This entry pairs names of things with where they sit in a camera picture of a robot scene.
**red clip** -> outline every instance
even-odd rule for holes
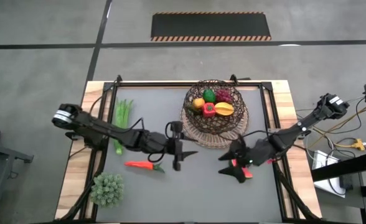
[[[271,164],[271,163],[272,163],[272,162],[274,162],[274,161],[276,161],[276,159],[269,159],[267,163],[268,163],[268,164]]]

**red pepper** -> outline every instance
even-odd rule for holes
[[[213,103],[206,103],[202,106],[202,114],[205,118],[210,118],[215,116],[215,106]]]
[[[143,168],[143,169],[165,172],[160,166],[161,163],[154,165],[153,163],[151,163],[149,161],[128,161],[128,162],[125,162],[125,165],[130,166],[130,167],[139,167],[139,168]]]

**floor mat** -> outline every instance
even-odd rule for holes
[[[263,12],[158,12],[151,41],[271,40]]]

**toy carrot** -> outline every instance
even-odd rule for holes
[[[149,161],[128,161],[128,162],[125,162],[125,165],[130,166],[130,167],[138,167],[138,168],[143,168],[143,169],[156,170],[156,171],[165,173],[165,171],[161,168],[161,163],[153,164],[152,162],[149,162]]]

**yellow striped border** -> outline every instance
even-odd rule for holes
[[[170,36],[170,37],[152,37],[151,41],[156,42],[201,42],[201,41],[269,41],[271,36]]]
[[[156,12],[154,15],[161,14],[263,14],[263,12]]]

